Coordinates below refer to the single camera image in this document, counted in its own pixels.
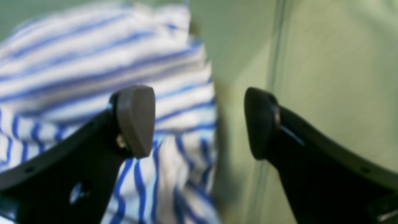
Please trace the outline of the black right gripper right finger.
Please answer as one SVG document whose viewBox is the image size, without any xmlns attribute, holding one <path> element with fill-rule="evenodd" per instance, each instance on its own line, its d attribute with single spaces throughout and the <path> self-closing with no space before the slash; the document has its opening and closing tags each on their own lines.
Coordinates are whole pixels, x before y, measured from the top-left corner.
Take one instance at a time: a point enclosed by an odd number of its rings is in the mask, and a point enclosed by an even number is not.
<svg viewBox="0 0 398 224">
<path fill-rule="evenodd" d="M 279 173 L 298 224 L 396 224 L 397 173 L 340 146 L 265 90 L 249 87 L 250 149 Z"/>
</svg>

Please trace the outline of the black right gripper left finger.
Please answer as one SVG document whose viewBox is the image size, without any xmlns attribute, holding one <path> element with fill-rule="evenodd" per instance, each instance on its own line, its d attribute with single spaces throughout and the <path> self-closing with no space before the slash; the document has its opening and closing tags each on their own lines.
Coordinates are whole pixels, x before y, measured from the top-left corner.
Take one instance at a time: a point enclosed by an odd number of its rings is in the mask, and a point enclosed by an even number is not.
<svg viewBox="0 0 398 224">
<path fill-rule="evenodd" d="M 126 159 L 151 153 L 155 93 L 130 86 L 67 139 L 1 174 L 1 217 L 17 224 L 98 224 Z"/>
</svg>

